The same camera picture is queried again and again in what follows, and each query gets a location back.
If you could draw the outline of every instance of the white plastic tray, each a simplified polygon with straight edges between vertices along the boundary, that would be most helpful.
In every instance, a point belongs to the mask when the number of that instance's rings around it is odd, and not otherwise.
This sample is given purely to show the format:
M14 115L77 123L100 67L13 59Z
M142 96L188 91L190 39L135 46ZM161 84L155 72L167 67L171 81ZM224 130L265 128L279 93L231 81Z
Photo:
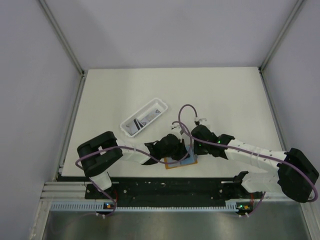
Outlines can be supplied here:
M144 129L147 128L151 123L158 119L166 110L168 110L167 104L161 99L154 98L126 120L120 124L121 130L130 138L134 138Z

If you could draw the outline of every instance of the metal frame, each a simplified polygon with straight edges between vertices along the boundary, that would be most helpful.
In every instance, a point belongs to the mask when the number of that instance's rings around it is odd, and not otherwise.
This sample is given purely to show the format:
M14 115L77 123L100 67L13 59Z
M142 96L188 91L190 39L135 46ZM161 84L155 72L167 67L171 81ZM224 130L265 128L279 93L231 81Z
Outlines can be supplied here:
M79 108L82 92L83 92L84 87L85 87L86 79L87 79L87 73L84 72L83 75L81 76L81 79L80 79L79 84L77 86L75 99L73 101L71 112L69 113L67 126L66 126L66 129L65 129L64 134L63 134L63 136L64 136L63 142L61 143L61 146L59 148L58 166L57 166L57 170L55 171L54 176L52 178L53 180L57 178L59 170L60 170L60 168L63 168L63 164L64 164L65 159L66 159L68 146L69 146L69 143L70 143L72 130L74 128L74 124L75 124L75 121L76 121L76 116L77 116L77 112L78 112L78 108Z
M70 58L71 62L73 63L76 70L79 72L80 75L83 75L85 71L81 67L76 55L74 54L72 48L70 47L70 44L68 43L64 33L62 32L60 26L58 25L58 22L56 21L54 15L52 14L46 0L36 0L39 3L39 6L41 7L43 14L49 21L56 37L61 43L62 48L64 49L67 56Z
M63 31L59 27L54 15L52 14L46 0L37 0L39 6L43 10L44 15L48 19L50 25L52 26L53 31L55 32L57 38L59 39L62 48L65 50L66 54L70 58L71 62L73 63L74 67L77 69L79 74L81 75L81 79L79 81L79 85L77 86L77 93L74 99L74 103L71 109L70 117L68 119L67 127L64 133L64 140L61 144L59 150L59 157L58 157L58 168L55 172L53 177L57 176L59 172L59 168L63 167L63 162L66 157L68 145L70 142L72 129L76 120L76 115L79 107L79 103L81 100L81 95L84 89L84 84L86 80L86 73L81 67L76 55L72 51ZM282 41L284 40L288 30L294 23L295 19L297 18L298 14L302 10L303 6L305 5L306 0L297 0L290 15L288 16L287 20L285 21L279 35L277 36L276 40L274 41L270 51L266 55L263 63L259 67L261 81L265 90L265 94L268 99L268 103L270 106L270 110L272 113L272 117L275 123L275 127L279 136L279 140L281 143L282 149L288 149L288 145L286 143L285 136L283 134L281 124L279 122L278 114L276 111L275 104L272 100L272 96L270 94L268 81L266 81L264 77L264 70L268 66L269 62L271 61L272 57L277 52L279 46L281 45ZM72 201L72 202L88 202L87 199L84 199L86 191L86 183L85 182L46 182L43 187L42 195L39 201L36 217L34 220L34 225L31 229L31 233L29 239L31 240L41 240L43 238L43 234L45 231L45 226L47 222L47 218L49 215L49 211L52 206L53 201ZM265 201L286 201L283 196L269 194L266 196ZM305 221L310 232L311 238L313 240L320 240L320 211L318 207L314 204L304 203L301 204L301 208L303 211L303 215L305 217Z
M297 0L293 9L291 10L290 15L286 19L283 27L281 28L278 36L276 37L275 41L272 44L272 47L270 48L268 54L266 55L265 59L263 60L260 69L261 71L265 70L267 65L269 64L272 57L277 52L279 46L281 45L282 41L284 40L285 36L288 33L288 30L293 25L294 21L296 20L297 16L301 12L302 8L304 7L307 0Z

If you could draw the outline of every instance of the gray metal panel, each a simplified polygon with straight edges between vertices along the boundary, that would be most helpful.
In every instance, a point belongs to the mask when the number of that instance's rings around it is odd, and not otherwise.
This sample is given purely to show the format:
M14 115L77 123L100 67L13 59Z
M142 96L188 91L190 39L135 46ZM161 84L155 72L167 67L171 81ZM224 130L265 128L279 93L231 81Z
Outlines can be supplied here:
M282 128L281 123L279 121L279 117L278 117L279 114L278 114L276 106L275 106L275 101L273 100L273 98L271 96L270 87L269 87L268 83L266 82L266 78L265 78L265 76L264 76L264 74L262 72L260 72L260 76L261 76L261 81L262 81L262 84L263 84L263 87L264 87L265 95L266 95L266 98L268 100L268 104L269 104L269 107L270 107L272 118L273 118L273 121L274 121L275 129L276 129L276 132L277 132L278 137L279 137L281 148L282 148L283 151L288 151L289 150L288 149L288 144L287 144L287 141L286 141L286 137L284 135L283 128Z
M296 0L47 0L84 69L260 66Z
M0 236L27 239L80 75L35 0L0 3Z
M288 147L302 150L318 170L319 23L320 2L309 0L264 71Z
M316 203L304 203L301 208L312 240L320 240L319 207Z
M51 212L58 231L83 213ZM121 212L103 219L87 215L44 240L308 240L310 235L295 202L265 202L250 218L212 212Z

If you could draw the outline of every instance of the white wall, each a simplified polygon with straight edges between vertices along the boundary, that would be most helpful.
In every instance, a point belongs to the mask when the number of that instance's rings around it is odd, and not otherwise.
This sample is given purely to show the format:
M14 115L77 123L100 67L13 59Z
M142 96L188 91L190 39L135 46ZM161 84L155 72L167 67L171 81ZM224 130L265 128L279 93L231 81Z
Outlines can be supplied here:
M47 0L89 68L260 66L296 0Z
M320 172L319 70L320 1L308 0L265 76L289 147L301 149Z
M0 238L22 240L80 77L37 1L0 1L0 32Z

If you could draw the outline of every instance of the purple cable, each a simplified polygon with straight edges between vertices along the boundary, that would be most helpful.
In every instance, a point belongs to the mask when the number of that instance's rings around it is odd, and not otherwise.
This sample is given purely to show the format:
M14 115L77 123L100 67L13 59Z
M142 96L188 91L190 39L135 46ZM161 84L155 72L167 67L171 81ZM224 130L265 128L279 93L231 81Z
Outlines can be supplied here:
M110 217L111 215L113 215L116 211L116 208L117 208L117 202L108 194L106 193L105 191L103 191L94 181L90 180L90 182L92 183L93 186L95 186L96 189L98 189L98 191L100 191L103 195L105 195L108 199L110 199L113 204L114 204L114 208L111 212L109 212L107 214L108 217Z
M190 138L192 138L193 140L197 141L197 142L200 142L200 143L203 143L203 144L209 144L209 145L212 145L212 146L216 146L216 147L223 147L223 148L226 148L226 149L234 149L234 150L237 150L237 151L240 151L240 152L243 152L243 153L246 153L246 154L250 154L250 155L254 155L254 156L258 156L258 157L262 157L262 158L265 158L265 159L269 159L269 160L272 160L272 161L275 161L275 162L278 162L278 163L281 163L281 164L284 164L284 165L287 165L291 168L293 168L295 171L297 171L309 184L310 186L312 187L312 190L314 192L314 198L311 199L311 200L308 200L307 202L315 202L317 199L318 199L318 191L315 187L315 185L312 183L312 181L307 177L307 175L305 175L299 168L297 168L295 165L289 163L289 162L286 162L286 161L282 161L278 158L275 158L275 157L272 157L272 156L267 156L267 155L263 155L263 154L257 154L255 152L252 152L252 151L248 151L248 150L245 150L245 149L242 149L242 148L239 148L239 147L236 147L236 146L228 146L228 145L224 145L224 144L219 144L219 143L214 143L214 142L209 142L209 141L204 141L204 140L201 140L201 139L198 139L194 136L192 136L190 134L190 131L185 131L186 129L186 125L182 124L181 122L181 113L182 113L182 110L185 108L185 107L191 107L193 109L195 109L195 107L193 107L192 105L190 104L186 104L186 105L183 105L178 113L178 122L180 124L180 127L181 129L184 131L184 133L189 136Z
M265 195L266 195L266 192L264 192L260 198L260 201L257 203L257 205L255 206L255 208L250 212L248 213L248 217L250 217L256 210L257 208L260 206L260 204L262 203L262 200L265 198Z
M188 133L188 136L190 137L190 136L191 136L191 133L190 133L189 129L187 128L187 126L186 126L185 124L183 124L182 122L180 122L179 124L180 124L180 126L183 126L183 127L185 128L186 131L184 131L184 132L185 132L185 133L187 132L187 133ZM184 157L181 158L180 160L175 161L175 162L165 162L165 161L160 161L160 160L156 159L154 156L151 156L149 153L147 153L147 152L145 152L145 151L142 151L142 150L140 150L140 149L136 149L136 148L129 147L129 146L112 146L112 147L107 147L107 148L102 149L102 150L99 150L99 151L92 152L92 153L90 153L90 154L88 154L88 155L85 155L85 156L83 156L83 157L80 157L77 161L75 161L75 165L76 165L78 168L80 168L80 169L83 170L82 166L79 165L79 162L81 162L81 161L83 161L83 160L86 160L87 158L90 158L90 157L92 157L92 156L94 156L94 155L98 155L98 154L100 154L100 153L110 151L110 150L112 150L112 149L128 149L128 150L132 150L132 151L137 151L137 152L139 152L139 153L141 153L141 154L144 154L144 155L148 156L149 158L155 160L155 161L158 162L158 163L166 164L166 165L176 164L176 163L179 163L179 162L183 161L184 159L186 159L186 157L189 155L189 153L190 153L190 151L191 151L191 147L189 147L186 155L184 155Z

